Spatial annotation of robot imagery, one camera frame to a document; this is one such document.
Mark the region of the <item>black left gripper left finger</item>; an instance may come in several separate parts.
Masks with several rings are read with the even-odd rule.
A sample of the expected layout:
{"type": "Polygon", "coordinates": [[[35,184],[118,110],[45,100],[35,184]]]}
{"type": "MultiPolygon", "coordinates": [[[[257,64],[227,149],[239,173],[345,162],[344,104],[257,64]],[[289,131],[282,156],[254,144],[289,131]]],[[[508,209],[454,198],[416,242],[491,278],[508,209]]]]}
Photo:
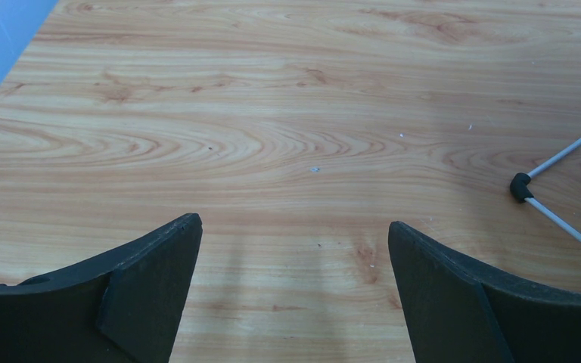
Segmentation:
{"type": "Polygon", "coordinates": [[[189,213],[74,265],[0,284],[0,362],[169,361],[202,233],[189,213]]]}

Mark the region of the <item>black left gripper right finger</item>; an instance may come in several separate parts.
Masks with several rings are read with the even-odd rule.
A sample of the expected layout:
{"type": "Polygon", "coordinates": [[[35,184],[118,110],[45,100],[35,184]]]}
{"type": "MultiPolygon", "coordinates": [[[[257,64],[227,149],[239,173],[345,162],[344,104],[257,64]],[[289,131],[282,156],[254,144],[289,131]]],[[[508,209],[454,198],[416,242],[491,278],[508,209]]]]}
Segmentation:
{"type": "Polygon", "coordinates": [[[581,362],[581,293],[521,278],[404,222],[388,249],[418,362],[581,362]]]}

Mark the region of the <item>yellow-framed whiteboard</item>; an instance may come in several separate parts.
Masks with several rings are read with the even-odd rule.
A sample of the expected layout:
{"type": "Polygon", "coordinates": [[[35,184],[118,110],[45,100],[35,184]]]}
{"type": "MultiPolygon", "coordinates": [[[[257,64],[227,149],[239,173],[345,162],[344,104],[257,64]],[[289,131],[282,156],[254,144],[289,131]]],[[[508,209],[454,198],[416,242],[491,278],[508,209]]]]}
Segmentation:
{"type": "Polygon", "coordinates": [[[530,171],[516,173],[508,191],[581,244],[581,136],[530,171]]]}

